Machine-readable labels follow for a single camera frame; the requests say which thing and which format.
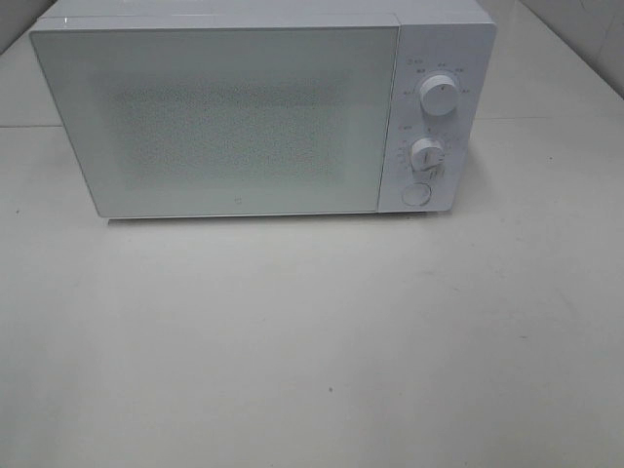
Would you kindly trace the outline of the white microwave oven body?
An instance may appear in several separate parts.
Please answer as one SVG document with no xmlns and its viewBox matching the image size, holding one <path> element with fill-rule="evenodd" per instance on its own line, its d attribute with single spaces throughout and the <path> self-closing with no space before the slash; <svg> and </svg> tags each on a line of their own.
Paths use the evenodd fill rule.
<svg viewBox="0 0 624 468">
<path fill-rule="evenodd" d="M 38 31 L 230 30 L 394 27 L 398 31 L 378 203 L 371 213 L 444 212 L 451 208 L 497 28 L 475 1 L 58 1 L 33 25 Z M 445 70 L 459 84 L 456 108 L 426 114 L 417 87 Z M 439 140 L 446 156 L 423 172 L 410 165 L 420 138 Z M 412 183 L 430 185 L 423 207 L 402 201 Z M 258 214 L 217 216 L 329 215 Z"/>
</svg>

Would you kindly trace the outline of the upper white power knob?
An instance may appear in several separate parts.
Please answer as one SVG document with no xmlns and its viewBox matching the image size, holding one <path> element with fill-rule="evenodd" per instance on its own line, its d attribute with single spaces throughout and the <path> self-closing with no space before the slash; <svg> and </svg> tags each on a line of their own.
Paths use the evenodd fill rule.
<svg viewBox="0 0 624 468">
<path fill-rule="evenodd" d="M 448 71 L 437 70 L 427 75 L 417 87 L 423 111 L 434 117 L 451 113 L 458 105 L 459 84 Z"/>
</svg>

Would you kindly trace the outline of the white timer knob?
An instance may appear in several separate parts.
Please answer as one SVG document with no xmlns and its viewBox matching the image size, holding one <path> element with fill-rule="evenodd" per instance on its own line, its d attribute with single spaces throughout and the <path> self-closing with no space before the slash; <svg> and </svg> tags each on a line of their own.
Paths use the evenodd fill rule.
<svg viewBox="0 0 624 468">
<path fill-rule="evenodd" d="M 446 151 L 442 143 L 431 137 L 418 139 L 409 151 L 410 165 L 415 172 L 423 172 L 442 164 L 445 156 Z"/>
</svg>

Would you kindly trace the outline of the white microwave door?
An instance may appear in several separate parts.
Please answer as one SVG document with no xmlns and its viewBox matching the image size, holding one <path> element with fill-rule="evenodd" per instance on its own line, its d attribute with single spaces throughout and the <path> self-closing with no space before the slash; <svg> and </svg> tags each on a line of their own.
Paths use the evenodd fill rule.
<svg viewBox="0 0 624 468">
<path fill-rule="evenodd" d="M 371 213 L 394 27 L 38 31 L 106 218 Z"/>
</svg>

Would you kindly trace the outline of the round white door button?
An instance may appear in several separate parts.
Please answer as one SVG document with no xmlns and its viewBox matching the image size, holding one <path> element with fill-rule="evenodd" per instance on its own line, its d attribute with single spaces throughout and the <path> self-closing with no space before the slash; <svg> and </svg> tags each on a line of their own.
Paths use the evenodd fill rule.
<svg viewBox="0 0 624 468">
<path fill-rule="evenodd" d="M 407 186 L 401 194 L 402 201 L 410 207 L 423 207 L 431 199 L 432 189 L 425 182 L 415 182 Z"/>
</svg>

